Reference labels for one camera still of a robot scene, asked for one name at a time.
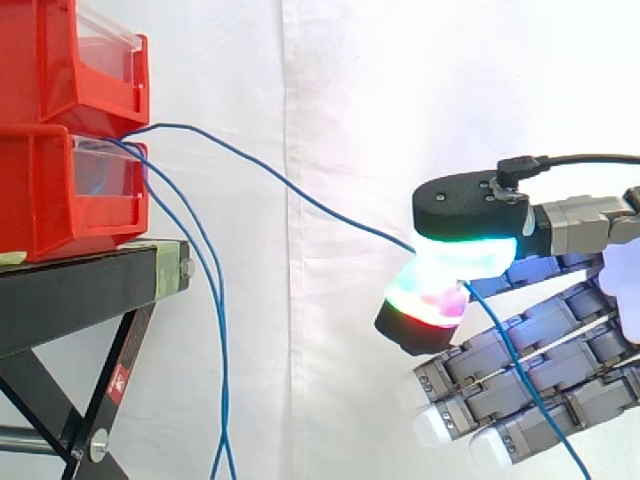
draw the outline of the blue cable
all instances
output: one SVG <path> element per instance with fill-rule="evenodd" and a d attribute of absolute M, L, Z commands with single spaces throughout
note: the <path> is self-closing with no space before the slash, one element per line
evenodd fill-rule
<path fill-rule="evenodd" d="M 576 462 L 576 464 L 578 465 L 578 468 L 580 468 L 580 471 L 582 472 L 582 475 L 584 475 L 584 478 L 586 480 L 591 480 L 591 475 L 589 474 L 587 467 L 582 462 L 582 459 L 580 458 L 578 453 L 574 450 L 567 436 L 560 429 L 560 427 L 558 426 L 556 421 L 551 417 L 551 415 L 549 415 L 549 412 L 547 408 L 544 406 L 544 403 L 542 401 L 542 398 L 540 398 L 538 391 L 533 386 L 533 384 L 531 383 L 531 380 L 529 380 L 529 376 L 526 374 L 526 372 L 522 368 L 522 364 L 520 363 L 520 360 L 518 358 L 518 353 L 516 352 L 516 349 L 513 346 L 513 342 L 511 342 L 511 339 L 509 338 L 509 335 L 507 335 L 507 332 L 505 331 L 504 327 L 502 326 L 502 323 L 498 319 L 498 316 L 493 311 L 493 309 L 489 306 L 487 301 L 476 291 L 475 288 L 473 288 L 473 286 L 469 282 L 464 282 L 464 286 L 469 291 L 469 293 L 478 301 L 478 303 L 480 303 L 484 311 L 487 312 L 487 314 L 491 317 L 491 320 L 493 320 L 493 323 L 496 326 L 496 330 L 498 330 L 500 337 L 502 337 L 502 340 L 507 346 L 507 350 L 509 351 L 509 356 L 511 357 L 511 361 L 513 362 L 516 368 L 516 371 L 518 372 L 518 376 L 520 377 L 520 380 L 522 380 L 522 383 L 524 383 L 527 390 L 529 390 L 529 394 L 533 398 L 533 402 L 536 404 L 536 407 L 538 407 L 538 409 L 540 410 L 540 413 L 542 413 L 542 416 L 547 421 L 547 423 L 549 424 L 553 432 L 557 435 L 558 439 L 560 439 L 560 441 L 563 443 L 563 445 L 569 452 L 569 455 L 571 455 L 571 458 L 573 459 L 573 461 Z"/>
<path fill-rule="evenodd" d="M 180 188 L 178 188 L 178 186 L 167 176 L 164 174 L 164 172 L 162 172 L 158 167 L 156 167 L 155 165 L 153 165 L 152 163 L 150 163 L 145 157 L 144 154 L 141 152 L 141 149 L 135 145 L 135 144 L 129 144 L 132 147 L 135 147 L 137 149 L 137 152 L 130 149 L 127 145 L 125 145 L 124 143 L 120 142 L 119 140 L 115 140 L 115 139 L 107 139 L 108 142 L 118 146 L 119 148 L 125 150 L 127 153 L 129 153 L 130 155 L 132 155 L 133 157 L 137 158 L 143 165 L 145 165 L 149 170 L 153 171 L 154 173 L 156 173 L 167 185 L 169 185 L 169 187 L 178 195 L 178 197 L 182 200 L 182 202 L 184 203 L 184 205 L 186 206 L 187 210 L 189 211 L 191 217 L 193 218 L 196 226 L 198 227 L 198 230 L 200 231 L 205 244 L 207 246 L 207 249 L 209 250 L 209 253 L 211 254 L 211 256 L 214 259 L 215 265 L 216 265 L 216 269 L 218 271 L 218 284 L 220 285 L 220 293 L 218 293 L 218 289 L 216 288 L 215 282 L 213 280 L 213 275 L 211 273 L 211 270 L 209 269 L 208 263 L 206 262 L 206 259 L 204 258 L 204 255 L 202 254 L 202 251 L 200 250 L 199 246 L 195 243 L 194 238 L 191 236 L 191 234 L 189 233 L 189 231 L 186 229 L 186 227 L 184 226 L 184 224 L 179 220 L 179 218 L 177 217 L 177 215 L 171 210 L 171 208 L 166 205 L 159 197 L 158 195 L 155 193 L 155 191 L 153 190 L 153 188 L 151 187 L 151 185 L 149 185 L 149 183 L 146 181 L 145 179 L 145 184 L 146 187 L 149 191 L 149 194 L 151 195 L 151 197 L 153 198 L 153 200 L 160 206 L 160 208 L 162 210 L 164 210 L 164 212 L 173 220 L 173 222 L 178 226 L 178 228 L 182 231 L 182 233 L 187 237 L 187 239 L 189 240 L 189 243 L 191 243 L 193 245 L 193 248 L 198 256 L 198 259 L 200 260 L 200 263 L 203 266 L 203 269 L 205 270 L 205 275 L 207 276 L 207 280 L 209 282 L 209 286 L 211 287 L 211 292 L 213 295 L 213 299 L 214 299 L 214 303 L 215 303 L 215 307 L 216 307 L 216 311 L 218 314 L 218 320 L 219 320 L 219 331 L 220 331 L 220 343 L 221 343 L 221 348 L 222 348 L 222 363 L 223 363 L 223 386 L 222 386 L 222 399 L 221 399 L 221 423 L 222 423 L 222 432 L 220 435 L 220 440 L 218 443 L 218 449 L 216 452 L 216 457 L 214 460 L 214 465 L 212 468 L 212 472 L 211 472 L 211 479 L 215 479 L 219 470 L 219 466 L 220 466 L 220 460 L 221 460 L 221 456 L 222 456 L 222 448 L 224 446 L 225 448 L 225 452 L 227 454 L 227 459 L 229 462 L 229 470 L 231 473 L 231 478 L 233 480 L 237 479 L 237 474 L 236 474 L 236 468 L 235 468 L 235 462 L 233 459 L 233 452 L 232 452 L 232 448 L 231 448 L 231 442 L 229 440 L 229 436 L 228 436 L 228 423 L 229 423 L 229 384 L 228 384 L 228 371 L 229 371 L 229 360 L 228 360 L 228 349 L 227 349 L 227 338 L 226 338 L 226 307 L 224 304 L 224 277 L 223 277 L 223 273 L 222 273 L 222 266 L 221 266 L 221 262 L 220 259 L 215 251 L 215 249 L 213 248 L 213 244 L 211 243 L 211 240 L 207 234 L 206 229 L 204 228 L 204 226 L 202 225 L 202 222 L 200 221 L 198 215 L 195 213 L 195 211 L 193 210 L 193 207 L 191 206 L 191 204 L 189 203 L 188 199 L 186 198 L 186 196 L 184 195 L 184 193 L 180 190 Z"/>
<path fill-rule="evenodd" d="M 352 220 L 352 219 L 350 219 L 348 217 L 345 217 L 344 215 L 342 215 L 342 214 L 330 209 L 329 207 L 323 205 L 322 203 L 320 203 L 319 201 L 317 201 L 316 199 L 314 199 L 313 197 L 311 197 L 310 195 L 308 195 L 307 193 L 302 191 L 295 184 L 293 184 L 289 179 L 287 179 L 285 176 L 280 174 L 278 171 L 274 170 L 272 167 L 270 167 L 269 165 L 267 165 L 263 161 L 259 160 L 258 158 L 254 157 L 252 155 L 249 155 L 248 153 L 245 153 L 245 152 L 239 150 L 238 148 L 234 147 L 233 145 L 230 145 L 227 142 L 225 142 L 225 141 L 223 141 L 223 140 L 211 135 L 210 133 L 205 132 L 204 130 L 202 130 L 200 128 L 197 128 L 195 126 L 185 125 L 185 124 L 180 124 L 180 123 L 157 123 L 157 124 L 154 124 L 154 125 L 150 125 L 148 127 L 141 128 L 141 129 L 136 130 L 134 132 L 131 132 L 131 133 L 125 135 L 123 138 L 127 138 L 127 137 L 129 137 L 131 135 L 138 135 L 138 134 L 150 132 L 150 131 L 156 130 L 158 128 L 173 128 L 173 129 L 178 129 L 178 130 L 188 130 L 188 131 L 191 131 L 191 132 L 195 132 L 195 133 L 197 133 L 199 135 L 202 135 L 203 137 L 211 140 L 212 142 L 220 145 L 221 147 L 223 147 L 223 148 L 235 153 L 236 155 L 238 155 L 238 156 L 240 156 L 240 157 L 242 157 L 242 158 L 244 158 L 246 160 L 249 160 L 250 162 L 258 165 L 261 168 L 263 168 L 264 170 L 269 172 L 271 175 L 276 177 L 278 180 L 280 180 L 282 183 L 284 183 L 291 190 L 293 190 L 295 193 L 297 193 L 302 198 L 307 200 L 309 203 L 311 203 L 312 205 L 314 205 L 318 209 L 322 210 L 323 212 L 327 213 L 328 215 L 330 215 L 330 216 L 332 216 L 332 217 L 334 217 L 334 218 L 336 218 L 336 219 L 338 219 L 338 220 L 340 220 L 340 221 L 342 221 L 344 223 L 347 223 L 347 224 L 349 224 L 349 225 L 351 225 L 351 226 L 353 226 L 355 228 L 358 228 L 360 230 L 363 230 L 365 232 L 371 233 L 371 234 L 376 235 L 376 236 L 378 236 L 380 238 L 388 240 L 391 243 L 393 243 L 393 244 L 399 246 L 400 248 L 406 250 L 407 252 L 415 254 L 415 250 L 409 244 L 403 242 L 402 240 L 397 239 L 396 237 L 394 237 L 392 235 L 389 235 L 388 233 L 385 233 L 385 232 L 382 232 L 382 231 L 380 231 L 378 229 L 375 229 L 375 228 L 369 227 L 367 225 L 364 225 L 364 224 L 362 224 L 360 222 L 357 222 L 357 221 Z M 555 422 L 555 420 L 551 417 L 551 415 L 549 415 L 549 412 L 547 411 L 546 407 L 544 406 L 544 403 L 543 403 L 542 399 L 540 398 L 540 395 L 538 394 L 537 390 L 535 389 L 535 387 L 533 386 L 533 384 L 529 380 L 529 377 L 527 376 L 526 372 L 522 368 L 522 365 L 520 364 L 520 360 L 518 358 L 517 351 L 516 351 L 515 347 L 513 346 L 513 343 L 511 342 L 511 339 L 509 338 L 509 336 L 507 335 L 506 331 L 502 327 L 502 324 L 500 323 L 500 320 L 498 319 L 498 316 L 491 309 L 491 307 L 487 304 L 485 299 L 471 286 L 471 284 L 469 284 L 468 282 L 464 282 L 464 286 L 471 293 L 471 295 L 473 295 L 473 297 L 475 297 L 475 299 L 478 301 L 478 303 L 480 303 L 482 308 L 485 310 L 485 312 L 489 315 L 489 317 L 493 321 L 493 323 L 494 323 L 494 325 L 496 327 L 496 330 L 498 331 L 498 333 L 500 334 L 500 337 L 502 338 L 503 342 L 507 346 L 507 350 L 509 351 L 509 355 L 511 356 L 511 360 L 514 363 L 514 366 L 516 368 L 518 376 L 520 377 L 520 380 L 522 381 L 522 383 L 525 385 L 525 387 L 529 391 L 529 394 L 533 398 L 534 403 L 536 404 L 536 406 L 538 407 L 538 409 L 540 410 L 540 412 L 544 416 L 545 420 L 549 423 L 549 425 L 551 426 L 551 428 L 554 431 L 554 433 L 558 436 L 559 440 L 564 444 L 565 448 L 567 449 L 567 451 L 571 455 L 571 458 L 576 462 L 576 464 L 580 468 L 580 471 L 584 475 L 584 478 L 586 480 L 591 480 L 591 475 L 589 474 L 586 466 L 584 465 L 584 463 L 582 462 L 582 460 L 580 459 L 580 457 L 578 456 L 576 451 L 573 449 L 573 446 L 569 442 L 567 436 L 564 434 L 564 432 L 562 432 L 562 430 L 560 429 L 558 424 Z"/>
<path fill-rule="evenodd" d="M 229 150 L 230 152 L 235 153 L 236 155 L 244 158 L 245 160 L 249 160 L 251 163 L 254 163 L 255 165 L 257 165 L 260 168 L 262 168 L 263 170 L 266 170 L 271 175 L 273 175 L 278 180 L 280 180 L 282 183 L 284 183 L 291 190 L 293 190 L 295 193 L 297 193 L 302 198 L 304 198 L 311 205 L 313 205 L 314 207 L 322 210 L 327 215 L 330 215 L 333 218 L 336 218 L 337 220 L 340 220 L 341 222 L 344 222 L 344 223 L 346 223 L 348 225 L 351 225 L 352 227 L 358 228 L 360 230 L 364 230 L 365 232 L 369 232 L 369 233 L 371 233 L 373 235 L 376 235 L 378 237 L 384 238 L 385 240 L 388 240 L 391 243 L 394 243 L 395 245 L 399 246 L 400 248 L 404 248 L 405 250 L 409 250 L 409 251 L 413 250 L 410 245 L 408 245 L 407 243 L 403 242 L 402 240 L 394 237 L 393 235 L 389 235 L 388 233 L 385 233 L 385 232 L 383 232 L 381 230 L 378 230 L 376 228 L 372 228 L 372 227 L 364 225 L 364 224 L 362 224 L 360 222 L 356 222 L 355 220 L 352 220 L 352 219 L 350 219 L 348 217 L 345 217 L 341 213 L 338 213 L 335 210 L 327 207 L 326 205 L 323 205 L 318 200 L 313 198 L 311 195 L 307 194 L 302 189 L 300 189 L 298 186 L 296 186 L 294 183 L 292 183 L 287 177 L 282 175 L 280 172 L 278 172 L 273 167 L 269 166 L 268 164 L 266 164 L 265 162 L 263 162 L 259 158 L 256 158 L 253 155 L 249 155 L 248 153 L 245 153 L 242 150 L 239 150 L 238 148 L 234 147 L 233 145 L 228 144 L 224 140 L 220 140 L 219 138 L 214 137 L 210 133 L 205 132 L 204 130 L 202 130 L 202 129 L 198 128 L 198 127 L 194 127 L 193 125 L 185 125 L 185 124 L 182 124 L 182 123 L 156 123 L 156 124 L 153 124 L 153 125 L 149 125 L 148 127 L 140 128 L 140 129 L 135 130 L 135 131 L 133 131 L 131 133 L 128 133 L 127 135 L 123 136 L 122 139 L 128 138 L 128 137 L 130 137 L 132 135 L 139 135 L 139 134 L 142 134 L 142 133 L 150 132 L 150 131 L 156 130 L 158 128 L 172 128 L 172 129 L 177 129 L 177 130 L 188 130 L 190 132 L 197 133 L 198 135 L 202 135 L 206 139 L 208 139 L 208 140 L 210 140 L 210 141 L 212 141 L 214 143 L 217 143 L 221 147 Z"/>

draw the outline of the plastic bin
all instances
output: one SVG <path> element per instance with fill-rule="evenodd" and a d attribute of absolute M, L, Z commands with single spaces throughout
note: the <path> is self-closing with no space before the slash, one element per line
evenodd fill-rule
<path fill-rule="evenodd" d="M 0 128 L 0 263 L 106 252 L 148 228 L 144 166 L 62 126 Z"/>
<path fill-rule="evenodd" d="M 149 123 L 148 46 L 76 0 L 0 1 L 0 124 L 121 136 Z"/>

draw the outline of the black cable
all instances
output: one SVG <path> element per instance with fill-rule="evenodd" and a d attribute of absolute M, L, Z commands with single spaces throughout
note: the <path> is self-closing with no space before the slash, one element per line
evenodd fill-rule
<path fill-rule="evenodd" d="M 497 178 L 502 188 L 517 189 L 518 182 L 546 172 L 553 167 L 585 163 L 619 163 L 640 165 L 640 156 L 615 153 L 584 153 L 559 157 L 523 156 L 498 162 Z"/>
<path fill-rule="evenodd" d="M 559 157 L 539 157 L 540 165 L 559 167 L 561 165 L 576 165 L 578 163 L 621 163 L 626 165 L 640 165 L 640 156 L 614 153 L 585 153 L 581 155 L 562 155 Z"/>

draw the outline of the screw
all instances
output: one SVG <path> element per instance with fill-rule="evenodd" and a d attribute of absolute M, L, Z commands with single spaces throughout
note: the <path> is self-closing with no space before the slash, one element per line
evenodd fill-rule
<path fill-rule="evenodd" d="M 109 433 L 101 428 L 96 431 L 89 442 L 89 459 L 93 463 L 100 463 L 109 451 Z"/>
<path fill-rule="evenodd" d="M 180 274 L 185 278 L 193 277 L 196 273 L 196 264 L 190 258 L 185 258 L 180 262 Z"/>

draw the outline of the white backdrop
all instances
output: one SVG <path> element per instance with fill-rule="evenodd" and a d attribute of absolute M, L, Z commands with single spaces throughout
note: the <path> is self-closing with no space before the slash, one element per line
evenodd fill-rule
<path fill-rule="evenodd" d="M 155 121 L 209 129 L 404 239 L 411 192 L 435 176 L 523 153 L 640 151 L 636 2 L 89 3 L 149 35 Z M 421 450 L 393 401 L 397 380 L 420 360 L 372 323 L 407 256 L 190 134 L 145 141 L 223 260 L 240 478 L 482 478 L 465 442 Z M 637 179 L 629 169 L 567 168 L 524 188 L 543 201 L 619 194 Z M 154 235 L 179 235 L 157 210 L 152 221 Z M 493 303 L 516 313 L 559 283 Z M 219 431 L 215 324 L 201 272 L 159 306 L 112 438 L 132 480 L 208 478 Z M 471 309 L 458 338 L 487 325 Z M 114 329 L 38 352 L 81 408 Z M 2 413 L 3 422 L 16 417 Z M 637 478 L 640 413 L 572 440 L 594 478 Z M 0 456 L 1 478 L 55 478 L 56 469 L 49 459 Z M 502 478 L 541 477 L 579 478 L 561 448 Z"/>

